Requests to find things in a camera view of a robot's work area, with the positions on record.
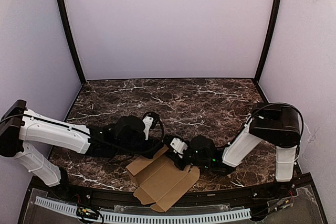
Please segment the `brown cardboard box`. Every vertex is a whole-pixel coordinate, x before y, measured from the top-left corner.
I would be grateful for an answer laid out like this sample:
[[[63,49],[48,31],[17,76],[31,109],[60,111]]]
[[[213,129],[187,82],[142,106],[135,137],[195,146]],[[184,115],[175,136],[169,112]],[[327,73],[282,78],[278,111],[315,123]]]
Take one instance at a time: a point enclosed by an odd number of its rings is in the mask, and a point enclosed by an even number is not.
[[[179,170],[166,156],[167,151],[163,147],[152,159],[140,156],[126,167],[137,186],[134,197],[156,212],[168,211],[194,186],[200,174],[198,167],[190,165]]]

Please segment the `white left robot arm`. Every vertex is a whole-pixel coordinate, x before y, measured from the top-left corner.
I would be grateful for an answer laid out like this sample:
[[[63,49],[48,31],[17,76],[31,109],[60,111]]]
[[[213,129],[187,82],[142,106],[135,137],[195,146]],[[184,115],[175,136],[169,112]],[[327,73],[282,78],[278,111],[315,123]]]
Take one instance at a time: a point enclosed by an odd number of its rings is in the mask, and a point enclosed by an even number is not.
[[[1,156],[21,163],[29,173],[48,187],[68,184],[67,172],[47,160],[33,142],[62,147],[89,157],[114,158],[117,155],[141,155],[152,159],[163,147],[151,130],[164,129],[157,113],[147,112],[142,118],[122,116],[102,127],[70,124],[42,116],[17,100],[1,117]]]

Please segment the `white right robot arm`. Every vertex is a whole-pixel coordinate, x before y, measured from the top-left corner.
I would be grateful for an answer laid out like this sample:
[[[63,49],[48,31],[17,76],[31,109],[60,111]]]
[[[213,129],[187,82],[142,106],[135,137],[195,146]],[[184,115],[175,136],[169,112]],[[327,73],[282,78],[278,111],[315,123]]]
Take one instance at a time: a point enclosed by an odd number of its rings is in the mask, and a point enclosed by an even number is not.
[[[304,119],[295,106],[280,102],[256,103],[242,129],[224,146],[217,147],[213,140],[202,135],[190,141],[166,135],[163,142],[170,149],[169,157],[178,169],[191,165],[226,176],[265,141],[276,146],[275,180],[286,183],[293,177],[303,131]]]

